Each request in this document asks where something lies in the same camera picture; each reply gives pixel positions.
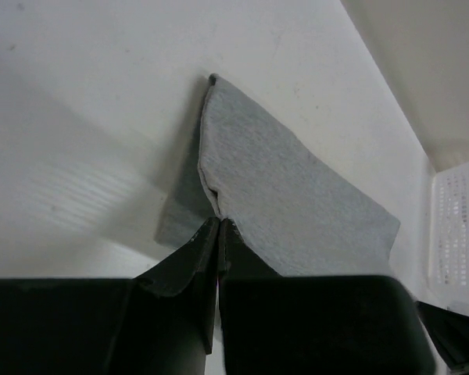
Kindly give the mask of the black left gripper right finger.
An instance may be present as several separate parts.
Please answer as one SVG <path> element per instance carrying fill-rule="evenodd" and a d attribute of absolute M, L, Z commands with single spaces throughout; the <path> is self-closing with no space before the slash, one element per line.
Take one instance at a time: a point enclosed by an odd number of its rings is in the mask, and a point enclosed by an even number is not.
<path fill-rule="evenodd" d="M 410 294 L 382 275 L 283 277 L 224 220 L 219 307 L 229 374 L 433 374 Z"/>

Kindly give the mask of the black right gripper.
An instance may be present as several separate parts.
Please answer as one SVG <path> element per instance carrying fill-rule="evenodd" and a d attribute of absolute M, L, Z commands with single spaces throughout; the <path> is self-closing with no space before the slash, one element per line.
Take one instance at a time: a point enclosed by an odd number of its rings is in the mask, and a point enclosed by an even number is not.
<path fill-rule="evenodd" d="M 425 302 L 417 312 L 436 351 L 450 370 L 469 370 L 469 316 Z"/>

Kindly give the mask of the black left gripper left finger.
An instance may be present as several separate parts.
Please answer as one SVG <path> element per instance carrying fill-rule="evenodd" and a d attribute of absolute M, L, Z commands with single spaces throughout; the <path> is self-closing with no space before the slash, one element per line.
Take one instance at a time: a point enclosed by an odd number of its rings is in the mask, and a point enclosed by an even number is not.
<path fill-rule="evenodd" d="M 0 279 L 0 374 L 204 373 L 219 227 L 134 278 Z"/>

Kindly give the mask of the grey tank top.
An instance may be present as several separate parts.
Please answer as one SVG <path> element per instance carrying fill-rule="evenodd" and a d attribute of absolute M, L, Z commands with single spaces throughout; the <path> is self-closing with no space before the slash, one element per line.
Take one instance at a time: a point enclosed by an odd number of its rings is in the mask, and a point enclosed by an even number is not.
<path fill-rule="evenodd" d="M 284 276 L 389 275 L 399 221 L 218 75 L 209 78 L 156 240 L 177 248 L 210 218 Z"/>

